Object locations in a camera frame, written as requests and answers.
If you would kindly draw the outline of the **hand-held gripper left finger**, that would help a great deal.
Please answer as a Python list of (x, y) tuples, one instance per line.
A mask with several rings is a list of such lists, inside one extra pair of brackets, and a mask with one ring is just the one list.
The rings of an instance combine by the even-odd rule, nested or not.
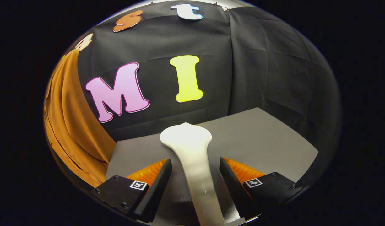
[(171, 159), (164, 159), (127, 177), (112, 176), (92, 189), (91, 196), (122, 216), (151, 223), (171, 172)]

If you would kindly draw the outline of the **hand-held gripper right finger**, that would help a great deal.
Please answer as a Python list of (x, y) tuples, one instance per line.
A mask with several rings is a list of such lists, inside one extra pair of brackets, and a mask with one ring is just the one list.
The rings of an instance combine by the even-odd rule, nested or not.
[(220, 158), (219, 170), (237, 212), (246, 220), (277, 211), (304, 192), (304, 186), (278, 172), (264, 174), (226, 157)]

